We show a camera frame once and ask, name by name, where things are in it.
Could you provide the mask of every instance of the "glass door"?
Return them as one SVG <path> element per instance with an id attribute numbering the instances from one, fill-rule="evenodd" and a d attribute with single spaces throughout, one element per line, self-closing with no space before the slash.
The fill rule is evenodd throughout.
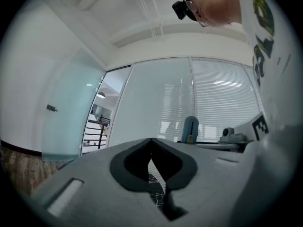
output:
<path id="1" fill-rule="evenodd" d="M 43 161 L 79 157 L 87 117 L 105 73 L 83 48 L 67 63 L 45 106 Z"/>

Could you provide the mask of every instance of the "ceiling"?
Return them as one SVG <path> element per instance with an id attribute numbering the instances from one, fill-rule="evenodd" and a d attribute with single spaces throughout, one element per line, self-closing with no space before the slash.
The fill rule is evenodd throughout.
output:
<path id="1" fill-rule="evenodd" d="M 242 26 L 203 29 L 197 22 L 179 20 L 172 9 L 178 0 L 44 0 L 56 15 L 91 49 L 106 65 L 106 53 L 98 54 L 96 48 L 112 53 L 127 44 L 172 33 L 211 33 L 246 42 Z M 146 4 L 148 16 L 144 11 Z"/>

